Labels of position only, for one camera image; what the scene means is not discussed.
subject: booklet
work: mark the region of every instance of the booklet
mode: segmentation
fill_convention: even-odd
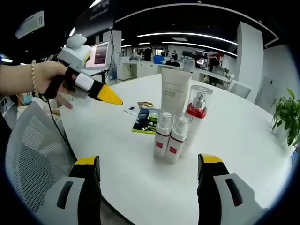
[[[141,107],[131,130],[138,133],[154,134],[159,112],[160,110],[156,108]]]

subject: white column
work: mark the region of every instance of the white column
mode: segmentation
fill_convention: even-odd
[[[112,30],[112,40],[113,45],[111,43],[111,32],[108,31],[103,34],[103,41],[109,41],[108,46],[108,53],[107,53],[107,60],[106,60],[106,67],[109,67],[109,64],[111,63],[111,57],[112,57],[112,51],[113,51],[113,45],[114,45],[114,61],[116,62],[115,56],[119,56],[119,53],[121,52],[121,38],[122,38],[122,31]]]
[[[133,53],[133,48],[125,48],[126,56],[131,56]]]
[[[238,27],[236,65],[237,79],[252,88],[247,100],[254,103],[263,74],[263,35],[258,29],[243,22]]]

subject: tube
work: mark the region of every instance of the tube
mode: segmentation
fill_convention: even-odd
[[[191,78],[191,73],[162,68],[162,110],[173,115],[182,113]]]

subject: clear bottle cap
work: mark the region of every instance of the clear bottle cap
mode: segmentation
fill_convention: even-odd
[[[193,117],[187,116],[185,113],[181,113],[177,116],[175,130],[178,134],[187,134],[189,124],[192,122]]]
[[[173,116],[167,111],[162,111],[159,116],[158,126],[162,129],[169,129],[173,124]]]
[[[198,109],[204,109],[205,106],[210,104],[210,96],[212,95],[212,89],[206,88],[201,85],[193,85],[189,95],[189,103],[192,103],[193,107]]]

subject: white round table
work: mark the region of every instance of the white round table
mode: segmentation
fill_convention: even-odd
[[[154,135],[134,133],[135,116],[123,110],[150,100],[161,107],[161,75],[112,86],[124,105],[91,98],[61,108],[64,129],[77,158],[100,156],[103,197],[137,225],[198,224],[197,156],[220,157],[270,207],[291,170],[290,152],[272,133],[272,116],[228,91],[213,89],[211,107],[190,154],[171,165],[153,157]]]

